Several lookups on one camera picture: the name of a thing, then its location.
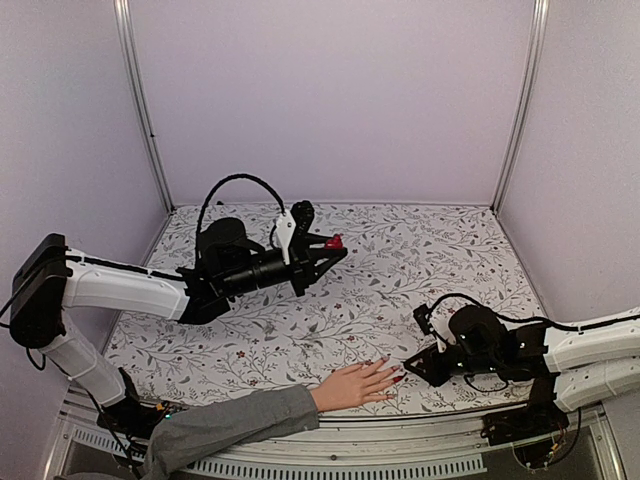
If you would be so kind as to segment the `red nail polish bottle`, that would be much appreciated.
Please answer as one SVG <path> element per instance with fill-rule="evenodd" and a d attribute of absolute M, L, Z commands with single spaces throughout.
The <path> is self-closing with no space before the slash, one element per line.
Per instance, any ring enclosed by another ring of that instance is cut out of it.
<path fill-rule="evenodd" d="M 338 249 L 342 249 L 344 247 L 343 242 L 342 242 L 342 238 L 340 234 L 335 234 L 332 237 L 330 237 L 324 245 L 325 249 L 331 249 L 331 250 L 338 250 Z"/>

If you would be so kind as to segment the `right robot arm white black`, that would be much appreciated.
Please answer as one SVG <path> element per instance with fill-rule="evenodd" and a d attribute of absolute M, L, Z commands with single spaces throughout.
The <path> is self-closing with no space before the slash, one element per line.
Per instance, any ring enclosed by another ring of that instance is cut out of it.
<path fill-rule="evenodd" d="M 435 344 L 405 360 L 406 371 L 441 387 L 454 376 L 495 374 L 503 382 L 532 382 L 530 404 L 517 427 L 537 436 L 552 424 L 556 409 L 580 407 L 639 387 L 639 310 L 589 321 L 556 323 L 543 317 L 508 319 L 486 306 L 456 311 L 443 332 L 422 305 L 414 318 Z"/>

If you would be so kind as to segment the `grey sleeved forearm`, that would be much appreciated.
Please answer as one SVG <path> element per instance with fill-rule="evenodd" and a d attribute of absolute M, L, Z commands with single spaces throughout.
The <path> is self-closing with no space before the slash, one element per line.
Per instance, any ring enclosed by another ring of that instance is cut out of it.
<path fill-rule="evenodd" d="M 181 411 L 153 430 L 145 479 L 167 479 L 207 456 L 243 443 L 284 437 L 319 426 L 310 390 L 293 386 Z"/>

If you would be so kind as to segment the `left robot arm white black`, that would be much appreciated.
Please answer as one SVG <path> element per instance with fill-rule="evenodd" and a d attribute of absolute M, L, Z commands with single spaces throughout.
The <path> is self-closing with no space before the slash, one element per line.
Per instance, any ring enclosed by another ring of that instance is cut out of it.
<path fill-rule="evenodd" d="M 289 283 L 297 296 L 348 253 L 338 235 L 312 234 L 309 220 L 281 215 L 279 245 L 266 249 L 249 239 L 237 218 L 214 221 L 196 238 L 197 259 L 175 272 L 93 258 L 48 235 L 15 274 L 5 306 L 11 338 L 41 352 L 86 389 L 128 434 L 148 426 L 125 376 L 79 332 L 68 313 L 98 307 L 202 325 L 227 313 L 233 298 Z"/>

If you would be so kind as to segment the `mannequin hand with nails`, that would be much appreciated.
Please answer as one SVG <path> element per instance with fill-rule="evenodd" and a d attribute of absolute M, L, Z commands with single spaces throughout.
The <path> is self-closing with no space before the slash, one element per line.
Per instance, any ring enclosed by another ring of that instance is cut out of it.
<path fill-rule="evenodd" d="M 319 413 L 348 410 L 394 397 L 395 376 L 404 374 L 400 366 L 387 367 L 388 357 L 360 362 L 332 372 L 310 390 Z"/>

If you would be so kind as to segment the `aluminium front rail frame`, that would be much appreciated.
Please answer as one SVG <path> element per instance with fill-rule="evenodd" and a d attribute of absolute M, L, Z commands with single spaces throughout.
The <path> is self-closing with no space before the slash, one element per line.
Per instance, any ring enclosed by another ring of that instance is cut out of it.
<path fill-rule="evenodd" d="M 535 467 L 543 438 L 491 445 L 481 434 L 487 414 L 520 408 L 528 385 L 476 387 L 455 380 L 434 389 L 407 378 L 394 399 L 324 415 L 319 429 L 232 447 L 195 461 L 182 479 L 634 479 L 610 410 L 602 404 L 571 414 L 556 432 L 557 455 Z"/>

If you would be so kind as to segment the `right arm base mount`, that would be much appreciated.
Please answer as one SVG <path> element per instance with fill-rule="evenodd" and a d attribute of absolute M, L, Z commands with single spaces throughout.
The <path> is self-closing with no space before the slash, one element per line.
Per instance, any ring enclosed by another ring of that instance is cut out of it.
<path fill-rule="evenodd" d="M 575 433 L 568 439 L 568 414 L 556 404 L 554 392 L 558 374 L 534 380 L 529 400 L 524 407 L 482 417 L 480 437 L 490 446 L 512 444 L 541 435 L 546 440 L 512 449 L 516 461 L 528 471 L 548 469 L 567 458 L 574 450 L 582 428 L 582 409 L 577 409 Z"/>

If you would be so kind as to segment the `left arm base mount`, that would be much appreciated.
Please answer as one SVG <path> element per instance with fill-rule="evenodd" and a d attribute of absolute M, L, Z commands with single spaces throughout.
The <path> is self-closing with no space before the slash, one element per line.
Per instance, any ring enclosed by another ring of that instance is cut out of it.
<path fill-rule="evenodd" d="M 97 425 L 129 437 L 149 440 L 155 427 L 181 408 L 169 401 L 153 406 L 143 404 L 131 377 L 123 368 L 119 368 L 119 372 L 125 386 L 124 398 L 112 406 L 102 407 Z"/>

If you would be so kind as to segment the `aluminium corner post left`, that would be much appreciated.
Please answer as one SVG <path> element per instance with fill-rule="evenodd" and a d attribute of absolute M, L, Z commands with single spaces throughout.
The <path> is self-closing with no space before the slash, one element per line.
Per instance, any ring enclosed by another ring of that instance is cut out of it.
<path fill-rule="evenodd" d="M 144 91 L 142 72 L 135 44 L 130 1 L 114 0 L 116 28 L 124 60 L 125 73 L 131 90 L 132 101 L 140 128 L 143 145 L 149 161 L 151 174 L 156 185 L 161 204 L 167 214 L 175 210 L 169 182 L 162 164 L 155 130 Z"/>

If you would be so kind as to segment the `aluminium corner post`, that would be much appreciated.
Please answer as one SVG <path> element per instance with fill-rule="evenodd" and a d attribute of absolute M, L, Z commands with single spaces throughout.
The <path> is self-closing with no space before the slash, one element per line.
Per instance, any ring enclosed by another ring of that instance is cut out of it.
<path fill-rule="evenodd" d="M 156 185 L 161 204 L 167 214 L 175 210 L 169 182 L 162 164 L 155 130 L 144 91 L 142 72 L 135 44 L 130 1 L 114 0 L 116 28 L 124 60 L 125 73 L 131 90 L 132 101 L 140 128 L 143 145 L 149 161 L 151 174 Z"/>
<path fill-rule="evenodd" d="M 498 183 L 491 203 L 491 209 L 497 217 L 500 216 L 506 202 L 508 189 L 515 171 L 527 124 L 544 49 L 549 6 L 549 0 L 535 0 L 533 2 L 533 13 L 526 49 L 523 78 Z"/>

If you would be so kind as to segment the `aluminium corner post right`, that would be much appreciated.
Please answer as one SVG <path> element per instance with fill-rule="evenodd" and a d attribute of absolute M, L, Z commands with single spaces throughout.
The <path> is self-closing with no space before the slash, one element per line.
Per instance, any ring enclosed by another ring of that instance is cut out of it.
<path fill-rule="evenodd" d="M 549 6 L 549 0 L 535 0 L 533 2 L 533 13 L 526 49 L 523 78 L 498 183 L 491 203 L 491 209 L 497 217 L 500 216 L 506 202 L 508 189 L 515 171 L 527 124 L 544 49 Z"/>

